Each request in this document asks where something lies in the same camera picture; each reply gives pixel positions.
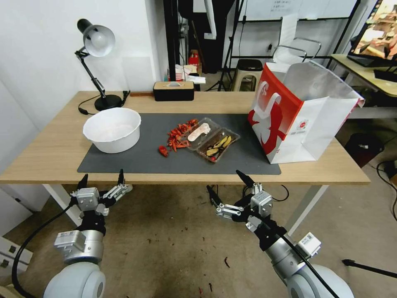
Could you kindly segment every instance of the white bowl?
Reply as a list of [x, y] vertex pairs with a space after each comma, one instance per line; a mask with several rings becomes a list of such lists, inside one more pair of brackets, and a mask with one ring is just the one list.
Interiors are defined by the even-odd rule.
[[111, 108], [89, 118], [83, 126], [83, 134], [102, 152], [119, 153], [138, 142], [140, 125], [138, 112]]

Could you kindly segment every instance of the wooden table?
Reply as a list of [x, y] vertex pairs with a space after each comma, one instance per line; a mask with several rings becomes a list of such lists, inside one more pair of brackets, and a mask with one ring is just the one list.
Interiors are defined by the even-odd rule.
[[[70, 197], [62, 184], [77, 184], [82, 173], [77, 168], [91, 143], [85, 139], [82, 129], [89, 116], [78, 112], [80, 102], [97, 92], [80, 91], [43, 129], [38, 137], [0, 175], [0, 183], [40, 183], [54, 199], [65, 208]], [[129, 97], [125, 107], [140, 113], [248, 113], [253, 92], [196, 92], [194, 101], [156, 102], [151, 96]], [[95, 112], [93, 101], [81, 106]], [[263, 184], [313, 185], [296, 212], [288, 221], [292, 233], [330, 184], [367, 184], [370, 180], [350, 158], [344, 148], [333, 140], [319, 161], [280, 164], [281, 175], [252, 175]], [[242, 184], [237, 175], [215, 174], [132, 174], [125, 179], [131, 184]], [[89, 182], [113, 184], [115, 173], [90, 173]], [[67, 214], [78, 225], [79, 210], [76, 206]]]
[[[397, 97], [397, 83], [377, 79], [373, 73], [374, 69], [385, 70], [387, 67], [364, 67], [355, 63], [354, 61], [347, 58], [345, 54], [333, 54], [331, 58], [345, 70], [349, 72], [349, 75], [345, 79], [347, 84], [350, 84], [354, 77], [358, 77], [365, 82], [366, 85], [376, 91]], [[397, 117], [396, 107], [365, 107], [362, 109], [355, 109], [349, 118], [395, 118]]]

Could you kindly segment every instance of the stool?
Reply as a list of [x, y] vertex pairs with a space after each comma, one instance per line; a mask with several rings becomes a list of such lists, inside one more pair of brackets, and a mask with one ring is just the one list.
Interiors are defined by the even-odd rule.
[[251, 91], [255, 91], [258, 87], [259, 80], [262, 75], [263, 65], [256, 59], [239, 59], [237, 62], [236, 73], [234, 74], [232, 91], [240, 91], [241, 82], [245, 77], [252, 76], [255, 85], [252, 84]]

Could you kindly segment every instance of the computer screen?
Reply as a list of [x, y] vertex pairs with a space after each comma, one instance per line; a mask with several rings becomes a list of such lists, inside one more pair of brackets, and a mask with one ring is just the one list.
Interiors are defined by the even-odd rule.
[[387, 60], [397, 54], [397, 0], [376, 2], [350, 54]]

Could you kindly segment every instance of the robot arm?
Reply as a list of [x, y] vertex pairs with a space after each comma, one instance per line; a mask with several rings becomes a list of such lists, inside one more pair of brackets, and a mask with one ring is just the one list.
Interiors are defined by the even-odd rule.
[[223, 204], [213, 189], [207, 186], [211, 203], [215, 205], [217, 215], [245, 222], [246, 227], [259, 238], [259, 247], [269, 256], [274, 271], [287, 286], [288, 296], [353, 298], [349, 286], [332, 270], [319, 265], [312, 266], [308, 262], [318, 253], [321, 242], [312, 233], [307, 233], [297, 244], [293, 244], [285, 228], [271, 219], [272, 196], [263, 190], [261, 183], [255, 183], [240, 171], [236, 172], [251, 193], [234, 205], [228, 205]]
[[100, 192], [87, 187], [88, 175], [79, 182], [71, 200], [81, 210], [81, 225], [73, 231], [58, 233], [54, 246], [62, 252], [65, 264], [53, 277], [44, 292], [45, 298], [101, 298], [105, 289], [105, 275], [99, 264], [103, 256], [102, 239], [106, 234], [105, 216], [109, 207], [132, 190], [126, 185], [123, 170], [117, 185], [110, 191]]

